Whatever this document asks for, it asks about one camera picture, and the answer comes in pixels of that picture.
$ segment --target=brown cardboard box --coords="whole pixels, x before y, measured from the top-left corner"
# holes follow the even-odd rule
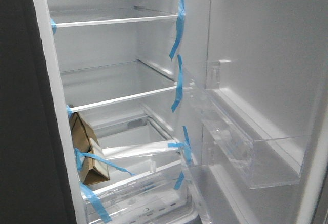
[[[75,148],[78,148],[81,152],[95,154],[104,158],[94,131],[81,118],[80,114],[74,113],[72,115],[70,128]],[[80,180],[86,185],[109,180],[108,165],[98,160],[84,157],[82,170],[80,171]]]

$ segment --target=cardboard box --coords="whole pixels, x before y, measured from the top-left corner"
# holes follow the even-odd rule
[[[70,128],[73,145],[81,152],[95,154],[104,158],[103,150],[99,146],[97,137],[90,127],[78,113],[70,118]],[[80,180],[85,185],[100,183],[109,180],[108,165],[98,160],[84,157]]]

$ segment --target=white shelf trim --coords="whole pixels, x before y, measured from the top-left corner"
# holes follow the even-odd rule
[[[101,102],[97,102],[97,103],[92,103],[92,104],[88,104],[88,105],[73,107],[73,108],[71,108],[71,111],[74,113],[74,112],[79,112],[79,111],[83,111],[83,110],[90,110],[90,109],[93,109],[93,108],[98,108],[98,107],[102,107],[102,106],[106,106],[106,105],[112,105],[112,104],[117,104],[117,103],[120,103],[120,102],[134,100],[134,99],[137,99],[137,98],[152,96],[152,95],[155,95],[157,93],[168,92],[168,91],[175,90],[175,89],[176,89],[176,86],[172,86],[172,87],[157,89],[157,90],[154,90],[154,91],[137,93],[137,94],[133,94],[133,95],[130,95],[130,96],[118,97],[118,98],[115,98],[115,99],[110,99],[110,100],[101,101]]]
[[[158,21],[158,20],[166,20],[166,19],[177,19],[177,17],[178,17],[177,14],[162,15],[162,16],[148,16],[148,17],[137,17],[137,18],[125,18],[125,19],[57,23],[56,26],[57,28],[65,28],[65,27],[91,26],[91,25],[102,25],[102,24],[134,23],[134,22]]]

